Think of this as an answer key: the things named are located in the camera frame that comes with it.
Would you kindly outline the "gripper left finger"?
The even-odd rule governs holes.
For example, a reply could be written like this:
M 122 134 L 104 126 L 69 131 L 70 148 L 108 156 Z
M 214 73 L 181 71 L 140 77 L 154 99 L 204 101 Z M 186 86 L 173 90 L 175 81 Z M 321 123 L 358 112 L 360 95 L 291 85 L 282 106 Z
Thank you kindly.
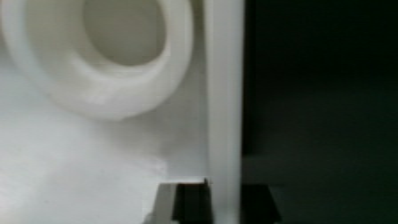
M 177 184 L 172 220 L 177 224 L 212 224 L 211 191 L 205 180 Z

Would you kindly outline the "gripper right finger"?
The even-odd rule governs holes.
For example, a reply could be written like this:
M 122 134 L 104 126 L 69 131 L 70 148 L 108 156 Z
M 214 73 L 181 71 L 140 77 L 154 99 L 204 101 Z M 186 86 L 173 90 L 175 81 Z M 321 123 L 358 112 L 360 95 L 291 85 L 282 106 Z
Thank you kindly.
M 280 213 L 266 185 L 244 184 L 241 186 L 241 214 L 243 224 L 280 222 Z

